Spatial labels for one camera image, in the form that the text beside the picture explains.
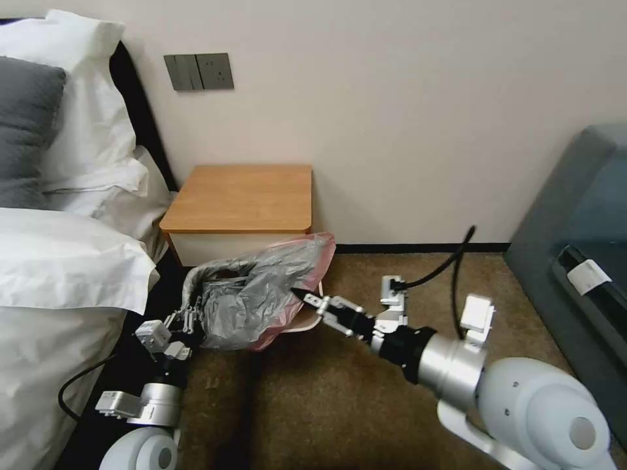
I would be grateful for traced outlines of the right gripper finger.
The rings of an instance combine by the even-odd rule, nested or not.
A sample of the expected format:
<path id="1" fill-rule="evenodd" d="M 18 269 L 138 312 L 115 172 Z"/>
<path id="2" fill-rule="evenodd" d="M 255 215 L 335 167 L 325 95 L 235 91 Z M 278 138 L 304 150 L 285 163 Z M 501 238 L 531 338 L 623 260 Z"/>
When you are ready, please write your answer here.
<path id="1" fill-rule="evenodd" d="M 349 314 L 365 315 L 362 306 L 342 298 L 341 296 L 320 297 L 313 291 L 292 287 L 291 292 L 302 302 L 316 308 L 319 315 L 326 313 L 334 316 L 346 316 Z"/>
<path id="2" fill-rule="evenodd" d="M 339 323 L 338 317 L 332 313 L 324 312 L 319 314 L 321 322 L 328 327 L 336 330 L 345 337 L 352 337 L 353 331 Z"/>

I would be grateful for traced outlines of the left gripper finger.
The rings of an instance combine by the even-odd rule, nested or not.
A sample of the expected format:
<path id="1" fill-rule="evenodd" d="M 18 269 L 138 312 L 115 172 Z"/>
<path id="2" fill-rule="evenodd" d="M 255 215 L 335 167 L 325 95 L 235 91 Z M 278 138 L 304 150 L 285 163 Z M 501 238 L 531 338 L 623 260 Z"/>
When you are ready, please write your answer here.
<path id="1" fill-rule="evenodd" d="M 191 306 L 191 310 L 189 312 L 187 332 L 189 345 L 201 345 L 205 339 L 205 332 L 202 325 L 203 315 L 202 295 L 198 294 L 196 295 L 195 303 Z"/>
<path id="2" fill-rule="evenodd" d="M 189 307 L 183 306 L 165 318 L 164 326 L 171 335 L 188 334 L 188 311 Z"/>

